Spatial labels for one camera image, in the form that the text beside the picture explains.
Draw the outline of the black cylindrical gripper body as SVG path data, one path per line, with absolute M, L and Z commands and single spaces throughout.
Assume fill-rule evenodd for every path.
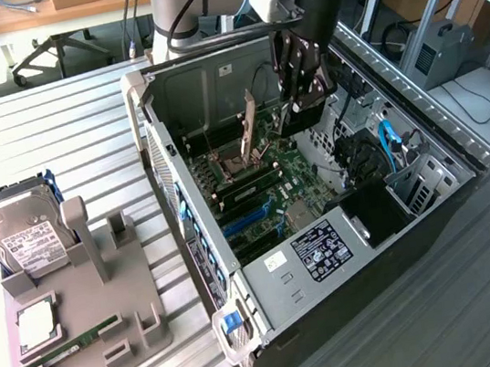
M 342 0 L 295 0 L 301 9 L 301 21 L 295 28 L 297 36 L 325 49 L 338 23 Z

